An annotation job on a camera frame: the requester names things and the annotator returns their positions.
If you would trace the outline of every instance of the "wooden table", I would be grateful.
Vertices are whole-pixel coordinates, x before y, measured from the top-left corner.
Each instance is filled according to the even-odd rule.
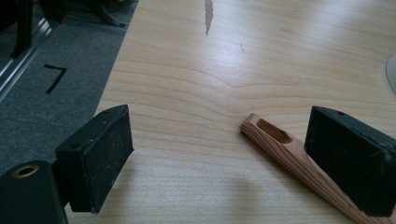
[[[304,141],[321,105],[396,138],[395,54],[393,0],[141,0],[98,107],[129,105],[135,152],[70,223],[351,222],[239,125]]]

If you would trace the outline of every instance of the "chipped table mark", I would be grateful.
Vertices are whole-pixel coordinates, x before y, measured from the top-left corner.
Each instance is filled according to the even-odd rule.
[[[209,34],[210,24],[213,19],[213,2],[212,0],[205,0],[205,24],[206,24],[206,35]]]

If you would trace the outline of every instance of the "gray carpet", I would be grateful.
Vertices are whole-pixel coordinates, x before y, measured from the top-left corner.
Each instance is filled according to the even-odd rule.
[[[52,32],[0,103],[0,174],[55,160],[54,149],[93,117],[122,39],[66,23]]]

